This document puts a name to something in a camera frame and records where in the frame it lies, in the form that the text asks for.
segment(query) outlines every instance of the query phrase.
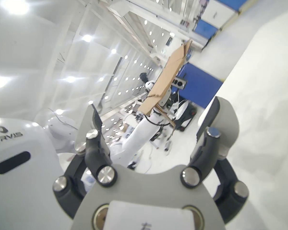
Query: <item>silver screw cap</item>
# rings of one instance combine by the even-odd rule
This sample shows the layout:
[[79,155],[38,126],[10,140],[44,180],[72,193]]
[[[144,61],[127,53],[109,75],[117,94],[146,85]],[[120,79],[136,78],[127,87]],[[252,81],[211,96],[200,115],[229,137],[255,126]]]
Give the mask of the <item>silver screw cap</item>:
[[207,127],[207,134],[213,138],[219,138],[221,133],[217,128]]
[[98,135],[98,131],[96,129],[92,129],[87,132],[86,137],[87,139],[94,139],[97,137],[97,135]]
[[248,187],[241,181],[237,181],[237,183],[235,183],[234,191],[238,196],[243,198],[246,198],[249,195]]
[[186,184],[190,186],[196,186],[200,183],[200,176],[198,172],[191,167],[187,167],[182,172],[182,178]]
[[67,186],[67,179],[66,179],[66,177],[65,177],[65,176],[60,176],[60,177],[58,177],[58,178],[55,180],[55,182],[53,183],[52,188],[53,188],[54,191],[59,192],[59,191],[64,190],[64,189],[66,188],[66,186]]
[[75,146],[75,150],[77,154],[82,154],[85,152],[85,145],[86,145],[86,142],[80,142],[79,144]]
[[115,177],[115,171],[111,166],[103,167],[98,173],[98,181],[102,184],[109,184]]

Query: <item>white label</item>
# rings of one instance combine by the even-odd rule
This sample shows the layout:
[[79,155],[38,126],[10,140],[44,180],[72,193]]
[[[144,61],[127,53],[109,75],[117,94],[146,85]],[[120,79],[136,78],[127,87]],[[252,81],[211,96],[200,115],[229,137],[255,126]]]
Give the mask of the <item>white label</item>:
[[112,201],[103,230],[194,230],[189,210]]

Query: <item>cardboard sheet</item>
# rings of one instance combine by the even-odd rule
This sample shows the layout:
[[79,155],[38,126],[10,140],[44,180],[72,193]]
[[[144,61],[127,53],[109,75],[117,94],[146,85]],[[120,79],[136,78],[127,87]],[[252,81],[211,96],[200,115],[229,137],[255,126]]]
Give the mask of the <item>cardboard sheet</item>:
[[192,41],[190,40],[186,44],[180,46],[168,58],[166,67],[151,91],[148,93],[145,101],[139,107],[138,111],[149,116],[153,107],[164,97],[166,91],[171,86],[172,81],[185,61],[191,42]]

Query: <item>jarvis logo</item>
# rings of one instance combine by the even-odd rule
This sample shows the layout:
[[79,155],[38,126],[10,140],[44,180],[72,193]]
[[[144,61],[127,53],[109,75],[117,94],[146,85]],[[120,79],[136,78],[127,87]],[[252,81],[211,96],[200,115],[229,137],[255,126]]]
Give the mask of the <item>jarvis logo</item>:
[[21,137],[21,136],[23,136],[21,132],[10,133],[8,129],[6,129],[4,126],[0,126],[0,142],[4,140],[14,139],[14,138]]

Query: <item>black slot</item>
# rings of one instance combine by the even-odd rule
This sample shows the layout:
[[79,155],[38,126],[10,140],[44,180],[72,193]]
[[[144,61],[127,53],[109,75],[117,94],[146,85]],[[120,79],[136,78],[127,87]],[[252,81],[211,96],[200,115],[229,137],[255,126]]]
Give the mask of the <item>black slot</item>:
[[25,162],[29,161],[31,158],[31,154],[27,151],[21,152],[11,158],[0,162],[0,175],[5,174],[16,167],[24,164]]

